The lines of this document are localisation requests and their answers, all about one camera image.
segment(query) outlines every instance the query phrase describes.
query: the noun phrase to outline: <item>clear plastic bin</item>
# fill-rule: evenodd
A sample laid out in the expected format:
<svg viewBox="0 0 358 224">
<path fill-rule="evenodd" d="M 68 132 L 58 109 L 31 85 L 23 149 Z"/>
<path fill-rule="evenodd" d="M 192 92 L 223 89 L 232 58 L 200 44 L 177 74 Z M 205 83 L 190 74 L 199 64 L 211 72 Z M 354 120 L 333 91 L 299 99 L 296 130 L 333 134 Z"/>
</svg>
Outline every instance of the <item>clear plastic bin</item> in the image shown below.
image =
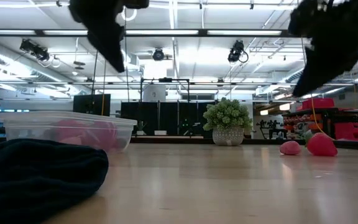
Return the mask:
<svg viewBox="0 0 358 224">
<path fill-rule="evenodd" d="M 0 113 L 6 139 L 32 138 L 122 152 L 137 121 L 64 111 Z"/>
</svg>

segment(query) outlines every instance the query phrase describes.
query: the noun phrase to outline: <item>dark blue towel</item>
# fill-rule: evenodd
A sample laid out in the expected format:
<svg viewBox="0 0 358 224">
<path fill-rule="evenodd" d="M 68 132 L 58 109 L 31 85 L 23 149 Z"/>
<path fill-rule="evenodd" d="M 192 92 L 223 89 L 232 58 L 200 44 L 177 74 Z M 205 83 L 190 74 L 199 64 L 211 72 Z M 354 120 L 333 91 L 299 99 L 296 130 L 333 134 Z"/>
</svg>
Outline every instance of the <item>dark blue towel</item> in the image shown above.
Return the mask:
<svg viewBox="0 0 358 224">
<path fill-rule="evenodd" d="M 40 223 L 92 196 L 109 167 L 102 150 L 53 141 L 0 143 L 0 223 Z"/>
</svg>

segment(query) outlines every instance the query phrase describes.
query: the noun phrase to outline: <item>wooden table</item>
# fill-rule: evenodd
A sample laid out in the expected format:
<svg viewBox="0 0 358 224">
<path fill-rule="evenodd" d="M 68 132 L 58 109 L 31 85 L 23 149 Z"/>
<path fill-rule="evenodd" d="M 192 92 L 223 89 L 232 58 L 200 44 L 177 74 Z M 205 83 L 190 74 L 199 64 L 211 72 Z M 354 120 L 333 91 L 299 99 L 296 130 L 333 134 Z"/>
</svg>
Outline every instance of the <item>wooden table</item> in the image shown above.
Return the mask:
<svg viewBox="0 0 358 224">
<path fill-rule="evenodd" d="M 358 151 L 131 144 L 101 190 L 47 224 L 358 223 Z"/>
</svg>

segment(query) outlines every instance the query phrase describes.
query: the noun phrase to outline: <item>textured pot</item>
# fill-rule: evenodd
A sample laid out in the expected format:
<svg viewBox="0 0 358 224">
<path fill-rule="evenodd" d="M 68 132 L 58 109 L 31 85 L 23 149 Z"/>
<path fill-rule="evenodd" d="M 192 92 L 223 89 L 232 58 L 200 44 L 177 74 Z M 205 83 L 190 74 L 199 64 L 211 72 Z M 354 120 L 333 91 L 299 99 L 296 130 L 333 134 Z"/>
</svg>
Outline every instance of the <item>textured pot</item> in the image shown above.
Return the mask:
<svg viewBox="0 0 358 224">
<path fill-rule="evenodd" d="M 228 130 L 214 128 L 213 139 L 218 146 L 238 146 L 244 139 L 244 131 L 242 128 L 232 128 Z"/>
</svg>

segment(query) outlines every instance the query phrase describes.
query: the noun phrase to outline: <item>potted plant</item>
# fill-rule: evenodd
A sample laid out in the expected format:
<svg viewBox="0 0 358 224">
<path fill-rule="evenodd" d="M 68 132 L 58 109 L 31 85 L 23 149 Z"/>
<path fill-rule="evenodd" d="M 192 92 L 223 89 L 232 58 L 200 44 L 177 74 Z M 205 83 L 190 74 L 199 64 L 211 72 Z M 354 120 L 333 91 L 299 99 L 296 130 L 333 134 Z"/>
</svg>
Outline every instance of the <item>potted plant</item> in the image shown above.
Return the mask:
<svg viewBox="0 0 358 224">
<path fill-rule="evenodd" d="M 222 99 L 217 105 L 208 105 L 204 113 L 204 130 L 213 129 L 213 140 L 219 146 L 238 146 L 244 139 L 244 129 L 252 128 L 248 109 L 238 100 Z"/>
<path fill-rule="evenodd" d="M 136 131 L 136 135 L 146 135 L 143 131 L 143 128 L 146 126 L 146 122 L 143 121 L 138 121 L 137 122 L 137 131 Z"/>
</svg>

